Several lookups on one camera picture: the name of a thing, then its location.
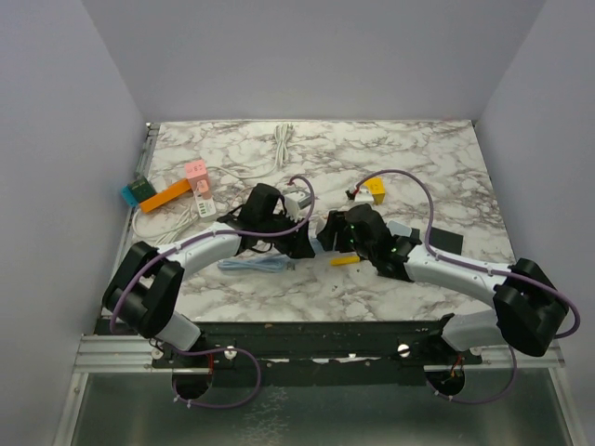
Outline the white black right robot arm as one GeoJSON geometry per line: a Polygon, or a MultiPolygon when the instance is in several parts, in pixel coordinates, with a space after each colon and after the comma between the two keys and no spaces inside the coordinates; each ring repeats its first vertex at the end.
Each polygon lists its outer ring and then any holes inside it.
{"type": "Polygon", "coordinates": [[[533,261],[513,265],[448,255],[423,243],[418,230],[385,222],[368,204],[332,211],[316,228],[326,252],[353,252],[377,274],[402,282],[436,285],[484,303],[484,311],[449,316],[427,341],[429,356],[447,363],[460,351],[507,344],[542,357],[569,311],[553,284],[533,261]]]}

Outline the light blue power strip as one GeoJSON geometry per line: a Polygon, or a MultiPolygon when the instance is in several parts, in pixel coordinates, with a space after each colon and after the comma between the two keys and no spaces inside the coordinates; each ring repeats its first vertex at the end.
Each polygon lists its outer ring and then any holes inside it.
{"type": "Polygon", "coordinates": [[[314,254],[319,255],[324,251],[322,245],[316,238],[310,238],[310,244],[314,254]]]}

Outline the yellow cube socket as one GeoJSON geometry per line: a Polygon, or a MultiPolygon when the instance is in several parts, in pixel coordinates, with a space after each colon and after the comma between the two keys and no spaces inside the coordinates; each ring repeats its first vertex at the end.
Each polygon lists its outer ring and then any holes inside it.
{"type": "Polygon", "coordinates": [[[364,187],[371,193],[376,205],[383,204],[386,197],[386,190],[380,177],[367,179],[364,182],[364,187]]]}

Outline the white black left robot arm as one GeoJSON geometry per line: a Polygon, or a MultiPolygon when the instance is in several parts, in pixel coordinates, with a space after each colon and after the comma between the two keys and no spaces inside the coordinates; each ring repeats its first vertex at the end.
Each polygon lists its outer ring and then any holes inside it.
{"type": "Polygon", "coordinates": [[[110,332],[120,334],[121,321],[137,335],[170,345],[181,364],[199,364],[205,343],[198,325],[175,311],[180,286],[193,274],[259,242],[270,243],[286,256],[313,257],[308,225],[315,192],[311,183],[306,187],[305,192],[283,194],[258,183],[245,203],[194,236],[163,246],[134,243],[102,298],[102,306],[111,312],[110,332]]]}

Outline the white tiger cube socket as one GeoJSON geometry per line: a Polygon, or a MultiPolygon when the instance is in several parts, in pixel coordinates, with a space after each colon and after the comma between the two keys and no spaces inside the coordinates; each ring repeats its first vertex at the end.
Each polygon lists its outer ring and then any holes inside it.
{"type": "Polygon", "coordinates": [[[284,195],[284,208],[291,217],[311,205],[311,194],[304,190],[295,190],[284,195]]]}

